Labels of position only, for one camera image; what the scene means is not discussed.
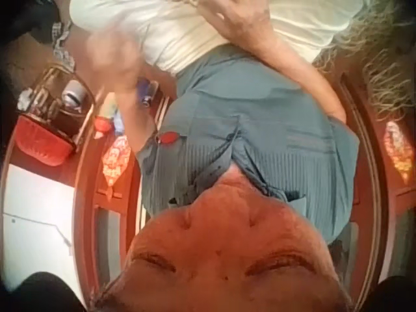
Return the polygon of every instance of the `button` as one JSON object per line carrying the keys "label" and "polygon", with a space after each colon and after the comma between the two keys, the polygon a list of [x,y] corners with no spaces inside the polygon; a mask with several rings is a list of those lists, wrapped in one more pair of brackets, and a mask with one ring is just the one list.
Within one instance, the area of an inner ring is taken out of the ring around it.
{"label": "button", "polygon": [[169,145],[175,143],[179,139],[179,133],[169,131],[165,132],[162,135],[159,135],[158,143],[163,145]]}

